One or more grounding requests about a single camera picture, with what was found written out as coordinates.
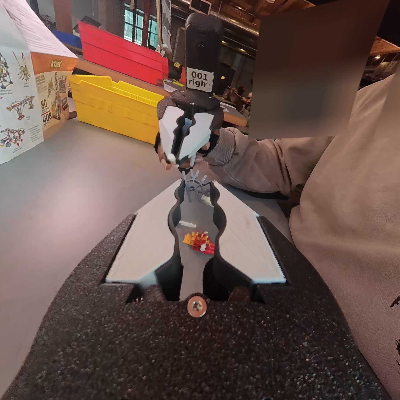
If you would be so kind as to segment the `yellow plastic bin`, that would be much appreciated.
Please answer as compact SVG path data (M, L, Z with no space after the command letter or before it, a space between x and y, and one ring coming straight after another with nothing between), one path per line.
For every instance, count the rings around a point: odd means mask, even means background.
M162 95L108 76L73 74L69 86L80 122L155 143Z

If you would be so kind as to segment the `poster on stand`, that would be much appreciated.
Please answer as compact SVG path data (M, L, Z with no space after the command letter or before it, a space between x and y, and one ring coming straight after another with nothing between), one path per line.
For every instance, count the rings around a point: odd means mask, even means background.
M156 12L158 26L158 46L161 51L171 53L171 1L157 0Z

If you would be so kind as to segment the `paned window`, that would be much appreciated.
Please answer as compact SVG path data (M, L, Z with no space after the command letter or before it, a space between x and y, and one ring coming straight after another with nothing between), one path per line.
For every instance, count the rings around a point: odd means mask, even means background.
M144 12L137 9L132 11L128 5L125 5L124 10L124 39L135 44L142 45L144 27ZM156 16L150 15L148 22L148 38L146 47L155 50L158 46L158 25Z

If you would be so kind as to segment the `person's right forearm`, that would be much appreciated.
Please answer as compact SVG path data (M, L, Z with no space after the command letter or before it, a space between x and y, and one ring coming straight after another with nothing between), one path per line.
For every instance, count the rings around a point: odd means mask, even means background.
M221 128L203 160L219 179L250 192L289 196L304 185L333 136L250 139L236 128Z

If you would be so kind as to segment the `folded instruction sheet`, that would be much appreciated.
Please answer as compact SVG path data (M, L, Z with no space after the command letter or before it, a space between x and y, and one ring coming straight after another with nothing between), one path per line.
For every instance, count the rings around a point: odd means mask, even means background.
M31 52L75 57L26 1L0 2L0 163L44 141Z

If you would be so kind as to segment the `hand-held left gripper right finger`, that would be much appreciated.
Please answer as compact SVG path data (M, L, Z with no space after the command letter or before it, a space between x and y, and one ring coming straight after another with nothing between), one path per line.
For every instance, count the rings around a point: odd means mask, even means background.
M216 181L210 184L210 199L218 232L203 271L203 293L226 301L236 288L246 288L253 297L258 285L286 285L259 214Z

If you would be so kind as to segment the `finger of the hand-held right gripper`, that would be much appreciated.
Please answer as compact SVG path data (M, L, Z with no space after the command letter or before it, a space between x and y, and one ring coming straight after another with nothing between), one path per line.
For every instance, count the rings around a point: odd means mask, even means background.
M194 165L198 150L209 142L213 118L213 115L209 113L196 113L192 119L184 119L184 137L179 150L179 167L185 163Z
M168 106L163 117L159 120L159 133L165 156L173 154L176 165L180 164L180 151L183 144L185 112L176 107Z

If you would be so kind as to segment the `black bag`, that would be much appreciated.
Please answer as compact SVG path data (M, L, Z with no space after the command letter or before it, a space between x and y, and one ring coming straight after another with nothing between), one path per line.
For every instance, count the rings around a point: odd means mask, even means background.
M182 76L183 66L179 62L173 62L168 59L168 79L180 81Z

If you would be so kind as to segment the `red plastic bin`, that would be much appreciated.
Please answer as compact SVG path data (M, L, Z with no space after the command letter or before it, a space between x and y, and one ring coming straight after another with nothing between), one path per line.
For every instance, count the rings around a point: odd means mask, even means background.
M168 60L156 51L81 21L78 28L84 60L154 85L168 78Z

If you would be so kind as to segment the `blue plastic bin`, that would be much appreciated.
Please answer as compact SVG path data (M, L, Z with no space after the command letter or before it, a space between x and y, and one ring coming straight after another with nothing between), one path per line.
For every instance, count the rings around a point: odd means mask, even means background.
M66 33L66 32L61 32L61 31L58 31L57 29L53 29L52 33L63 44L67 44L67 45L75 47L77 49L82 49L82 42L81 42L81 38L79 36L76 36L76 35L73 35L70 33Z

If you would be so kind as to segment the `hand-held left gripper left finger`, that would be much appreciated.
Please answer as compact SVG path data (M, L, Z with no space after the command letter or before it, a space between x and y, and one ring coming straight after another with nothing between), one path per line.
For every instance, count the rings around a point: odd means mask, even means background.
M135 284L142 292L159 286L166 300L180 300L183 266L176 226L184 193L184 181L177 180L134 214L106 283Z

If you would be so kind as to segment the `person's right hand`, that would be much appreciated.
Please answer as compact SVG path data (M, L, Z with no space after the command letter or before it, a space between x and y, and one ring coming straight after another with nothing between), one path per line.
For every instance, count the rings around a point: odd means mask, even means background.
M161 165L167 171L169 171L171 169L174 169L174 168L175 169L180 169L180 170L183 170L183 169L190 170L195 165L198 165L198 164L202 163L203 162L203 158L204 158L204 155L201 152L197 152L196 157L194 159L194 163L192 165L191 165L191 161L188 160L188 161L184 162L182 165L176 166L176 165L170 163L169 161L167 161L167 158L166 158L166 156L164 154L163 147L162 147L161 143L158 145L157 154L158 154L158 158L159 158L159 161L160 161Z

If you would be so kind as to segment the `grey toy connector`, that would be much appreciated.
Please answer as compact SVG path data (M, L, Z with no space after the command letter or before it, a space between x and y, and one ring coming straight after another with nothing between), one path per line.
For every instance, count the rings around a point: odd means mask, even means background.
M197 200L206 200L210 197L210 182L207 175L199 177L199 171L193 172L193 169L182 169L181 171L185 183L188 202L192 202L192 194Z

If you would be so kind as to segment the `person's beige sweater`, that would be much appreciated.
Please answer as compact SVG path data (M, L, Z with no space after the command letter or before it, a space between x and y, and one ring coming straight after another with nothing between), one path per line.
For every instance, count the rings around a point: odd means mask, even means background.
M375 134L394 75L358 91L349 133L287 140L297 248L335 296L357 346L399 399L399 134Z

